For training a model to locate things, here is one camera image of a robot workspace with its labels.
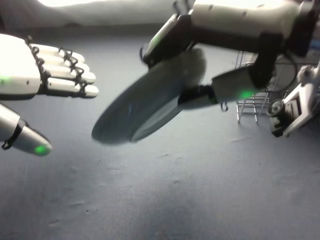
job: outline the black ring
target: black ring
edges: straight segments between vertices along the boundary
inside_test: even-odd
[[[7,141],[5,141],[4,144],[1,146],[3,150],[8,150],[12,147],[13,143],[17,140],[17,138],[22,132],[22,129],[25,127],[25,125],[26,125],[26,122],[20,118],[12,136]]]

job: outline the white backdrop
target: white backdrop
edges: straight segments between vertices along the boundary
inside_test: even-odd
[[[38,0],[1,0],[0,14],[8,29],[59,27],[70,23],[127,25],[164,23],[173,0],[106,0],[67,7],[48,7]]]

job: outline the wire rack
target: wire rack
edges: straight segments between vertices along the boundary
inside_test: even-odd
[[[248,55],[252,56],[252,53],[243,51],[238,52],[235,62],[235,69],[253,64],[252,61],[246,61],[248,59]],[[297,66],[299,70],[302,65],[317,66],[317,64],[318,63],[316,62],[300,61],[297,63]],[[240,123],[240,120],[243,118],[243,116],[252,116],[255,118],[255,122],[259,123],[260,118],[267,114],[268,105],[272,100],[284,99],[297,86],[297,83],[295,83],[287,91],[277,91],[277,87],[280,85],[281,81],[283,82],[286,78],[291,78],[291,76],[286,77],[286,73],[283,71],[284,67],[288,67],[289,65],[293,64],[289,62],[277,62],[275,65],[277,71],[275,76],[270,81],[273,83],[271,86],[252,95],[249,98],[236,101],[236,115],[238,123]]]

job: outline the robotic hand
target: robotic hand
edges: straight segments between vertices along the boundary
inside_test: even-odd
[[[245,99],[268,86],[279,55],[305,57],[318,21],[315,1],[184,1],[152,38],[141,60],[149,71],[97,121],[92,137],[106,144],[135,142],[152,134],[181,110]],[[254,64],[200,85],[206,61],[196,44],[257,54]]]
[[[99,91],[93,84],[82,55],[71,50],[34,44],[0,34],[0,100],[28,100],[35,95],[95,98]],[[52,145],[32,129],[19,114],[0,104],[0,142],[37,156],[50,153]]]

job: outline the gray plate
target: gray plate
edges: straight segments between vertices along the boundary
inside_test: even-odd
[[[137,142],[181,112],[178,97],[206,72],[203,51],[193,49],[158,63],[124,91],[100,116],[93,139],[104,144]]]

